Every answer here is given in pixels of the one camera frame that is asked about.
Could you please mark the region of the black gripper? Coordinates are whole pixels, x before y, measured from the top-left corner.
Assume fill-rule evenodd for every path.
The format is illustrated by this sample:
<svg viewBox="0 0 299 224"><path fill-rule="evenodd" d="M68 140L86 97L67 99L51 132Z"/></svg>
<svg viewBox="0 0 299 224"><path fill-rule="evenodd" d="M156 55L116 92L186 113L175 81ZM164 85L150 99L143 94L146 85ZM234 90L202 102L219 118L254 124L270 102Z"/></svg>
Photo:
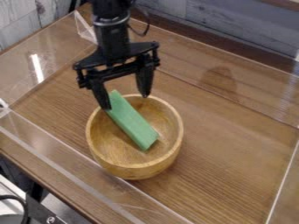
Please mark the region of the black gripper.
<svg viewBox="0 0 299 224"><path fill-rule="evenodd" d="M160 66L159 43L132 42L128 19L94 21L98 49L74 64L80 88L92 90L99 106L111 110L106 82L135 75L140 95L147 98L154 85L155 69Z"/></svg>

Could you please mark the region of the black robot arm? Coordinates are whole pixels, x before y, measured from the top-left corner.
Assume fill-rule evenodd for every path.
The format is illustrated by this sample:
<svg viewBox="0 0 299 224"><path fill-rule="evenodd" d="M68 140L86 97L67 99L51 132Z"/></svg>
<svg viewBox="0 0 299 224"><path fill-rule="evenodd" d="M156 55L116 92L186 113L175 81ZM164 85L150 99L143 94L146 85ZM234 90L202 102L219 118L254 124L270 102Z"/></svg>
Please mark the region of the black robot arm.
<svg viewBox="0 0 299 224"><path fill-rule="evenodd" d="M104 83L135 74L140 95L151 94L155 69L160 66L159 43L132 42L128 30L131 9L136 0L90 0L92 24L98 41L96 51L74 64L80 88L90 89L99 106L111 110L111 100Z"/></svg>

